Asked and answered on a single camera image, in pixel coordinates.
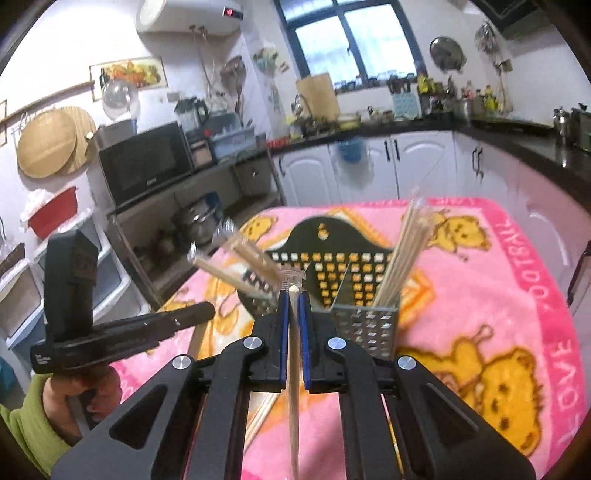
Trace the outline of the green left sleeve forearm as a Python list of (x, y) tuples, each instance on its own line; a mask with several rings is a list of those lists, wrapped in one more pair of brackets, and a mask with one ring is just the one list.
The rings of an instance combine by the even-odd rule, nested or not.
[(43, 408), (43, 391), (51, 374), (34, 375), (20, 408), (1, 406), (1, 417), (27, 459), (48, 478), (70, 446), (50, 425)]

